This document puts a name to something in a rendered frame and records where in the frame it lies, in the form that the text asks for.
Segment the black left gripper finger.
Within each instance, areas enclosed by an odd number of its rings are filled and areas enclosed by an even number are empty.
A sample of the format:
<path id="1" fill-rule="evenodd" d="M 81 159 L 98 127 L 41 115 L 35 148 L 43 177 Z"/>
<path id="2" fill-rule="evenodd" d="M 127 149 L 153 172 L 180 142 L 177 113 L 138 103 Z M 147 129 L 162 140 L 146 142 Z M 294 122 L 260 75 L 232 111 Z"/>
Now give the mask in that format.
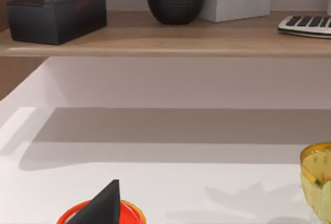
<path id="1" fill-rule="evenodd" d="M 119 216 L 119 180 L 113 180 L 79 210 L 67 224 L 119 224 Z"/>

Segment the white calculator with black keys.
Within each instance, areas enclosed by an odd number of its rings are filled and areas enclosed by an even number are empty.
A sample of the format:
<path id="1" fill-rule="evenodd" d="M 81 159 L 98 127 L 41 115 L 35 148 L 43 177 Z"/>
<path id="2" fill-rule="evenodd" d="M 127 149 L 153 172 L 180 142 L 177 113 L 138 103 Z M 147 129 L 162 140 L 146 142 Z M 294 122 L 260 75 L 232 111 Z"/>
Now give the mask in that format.
<path id="1" fill-rule="evenodd" d="M 331 17 L 287 16 L 278 24 L 278 32 L 296 36 L 331 39 Z"/>

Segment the wooden shelf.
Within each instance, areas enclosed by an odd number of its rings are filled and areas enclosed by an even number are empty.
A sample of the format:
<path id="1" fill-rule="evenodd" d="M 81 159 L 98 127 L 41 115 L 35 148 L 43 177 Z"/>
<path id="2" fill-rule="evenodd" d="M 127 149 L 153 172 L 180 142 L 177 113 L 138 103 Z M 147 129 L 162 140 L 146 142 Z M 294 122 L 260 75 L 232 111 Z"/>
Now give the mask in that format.
<path id="1" fill-rule="evenodd" d="M 13 41 L 0 28 L 0 59 L 14 72 L 2 76 L 0 101 L 51 56 L 79 57 L 241 57 L 312 58 L 331 61 L 331 40 L 278 34 L 278 23 L 288 15 L 184 26 L 161 25 L 145 11 L 109 11 L 108 25 L 59 46 Z"/>

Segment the black tissue box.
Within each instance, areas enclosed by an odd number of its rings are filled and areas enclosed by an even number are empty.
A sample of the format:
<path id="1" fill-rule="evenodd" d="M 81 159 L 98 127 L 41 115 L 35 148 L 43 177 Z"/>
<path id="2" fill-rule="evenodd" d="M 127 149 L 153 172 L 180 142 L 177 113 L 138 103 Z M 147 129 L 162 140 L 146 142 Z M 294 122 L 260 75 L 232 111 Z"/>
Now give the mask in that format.
<path id="1" fill-rule="evenodd" d="M 15 0 L 6 8 L 14 41 L 60 45 L 107 25 L 106 0 Z"/>

